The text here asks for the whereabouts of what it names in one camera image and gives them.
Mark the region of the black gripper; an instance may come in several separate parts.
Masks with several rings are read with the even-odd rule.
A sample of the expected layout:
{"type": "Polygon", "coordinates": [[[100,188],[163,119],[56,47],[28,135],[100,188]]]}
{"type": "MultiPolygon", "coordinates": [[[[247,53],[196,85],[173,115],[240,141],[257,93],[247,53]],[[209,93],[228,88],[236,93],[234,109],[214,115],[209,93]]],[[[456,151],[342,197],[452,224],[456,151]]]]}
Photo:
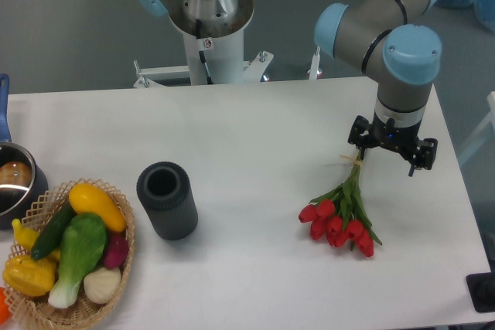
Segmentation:
{"type": "Polygon", "coordinates": [[[438,140],[418,138],[421,121],[413,126],[398,128],[393,123],[383,122],[376,114],[371,127],[370,122],[358,115],[350,129],[348,143],[358,150],[358,158],[364,158],[368,148],[380,147],[398,153],[408,160],[412,177],[416,170],[431,170],[436,159],[438,140]]]}

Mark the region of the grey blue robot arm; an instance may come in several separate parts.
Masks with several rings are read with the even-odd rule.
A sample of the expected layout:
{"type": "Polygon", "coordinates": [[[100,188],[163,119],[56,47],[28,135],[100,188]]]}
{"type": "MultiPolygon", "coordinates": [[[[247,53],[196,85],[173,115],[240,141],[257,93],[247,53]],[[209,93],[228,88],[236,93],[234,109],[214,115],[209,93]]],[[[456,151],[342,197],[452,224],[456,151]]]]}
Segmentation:
{"type": "MultiPolygon", "coordinates": [[[[244,61],[244,30],[253,0],[138,0],[156,17],[168,16],[183,35],[194,85],[247,83],[263,75],[266,55],[244,61]]],[[[418,130],[442,44],[431,29],[414,24],[437,0],[366,0],[359,7],[334,3],[319,16],[314,42],[321,52],[358,69],[378,85],[371,121],[357,118],[348,138],[360,151],[385,148],[412,170],[430,169],[438,142],[418,130]]]]}

